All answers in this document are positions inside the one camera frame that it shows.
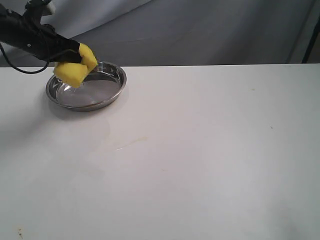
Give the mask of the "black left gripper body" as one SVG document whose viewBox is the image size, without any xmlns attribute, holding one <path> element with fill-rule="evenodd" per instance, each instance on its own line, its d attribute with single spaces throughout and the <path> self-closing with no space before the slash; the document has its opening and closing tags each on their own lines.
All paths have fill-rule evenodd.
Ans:
<svg viewBox="0 0 320 240">
<path fill-rule="evenodd" d="M 23 50 L 39 60 L 52 61 L 52 47 L 59 39 L 52 26 L 27 20 L 23 15 L 0 8 L 0 42 Z"/>
</svg>

